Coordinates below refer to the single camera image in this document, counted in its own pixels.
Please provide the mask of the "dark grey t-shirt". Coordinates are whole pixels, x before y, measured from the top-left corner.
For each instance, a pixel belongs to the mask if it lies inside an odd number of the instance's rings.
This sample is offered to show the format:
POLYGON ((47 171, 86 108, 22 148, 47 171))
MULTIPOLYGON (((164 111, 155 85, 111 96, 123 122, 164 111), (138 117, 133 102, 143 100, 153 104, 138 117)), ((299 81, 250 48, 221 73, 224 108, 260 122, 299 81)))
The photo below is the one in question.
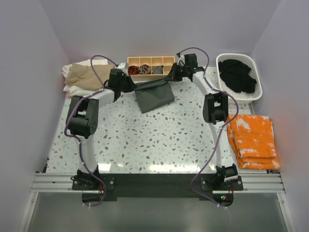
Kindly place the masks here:
POLYGON ((140 82, 136 86, 135 95, 142 114, 174 102, 171 86, 164 79, 140 82))

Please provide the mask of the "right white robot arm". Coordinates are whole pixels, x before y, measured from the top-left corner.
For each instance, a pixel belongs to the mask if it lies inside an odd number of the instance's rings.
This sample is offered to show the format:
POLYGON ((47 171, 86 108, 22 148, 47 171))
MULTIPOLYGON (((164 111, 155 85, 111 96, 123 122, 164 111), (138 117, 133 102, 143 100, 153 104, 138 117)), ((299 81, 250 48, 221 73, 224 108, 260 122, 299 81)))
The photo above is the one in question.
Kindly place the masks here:
POLYGON ((173 64, 165 80, 180 82, 183 78, 188 78, 202 92, 204 96, 203 118, 208 123, 216 141, 211 155, 211 157, 216 157, 216 173, 210 184, 212 187, 225 190, 232 185, 232 181, 238 178, 227 135, 229 95, 218 90, 206 78, 206 69, 198 66, 196 54, 180 55, 178 53, 177 57, 177 62, 173 64))

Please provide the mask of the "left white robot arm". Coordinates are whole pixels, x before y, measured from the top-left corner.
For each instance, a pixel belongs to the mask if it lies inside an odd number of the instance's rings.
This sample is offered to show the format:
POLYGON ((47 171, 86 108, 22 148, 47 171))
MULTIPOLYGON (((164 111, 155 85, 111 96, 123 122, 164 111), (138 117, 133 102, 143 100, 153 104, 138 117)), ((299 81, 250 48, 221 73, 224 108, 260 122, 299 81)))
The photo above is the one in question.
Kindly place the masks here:
POLYGON ((110 70, 109 79, 97 92, 87 96, 74 96, 64 129, 65 136, 74 138, 78 144, 80 166, 78 172, 85 173, 83 184, 88 189, 96 189, 100 178, 95 175, 98 163, 94 151, 94 134, 99 123, 99 109, 118 100, 121 93, 132 92, 136 85, 125 68, 110 70))

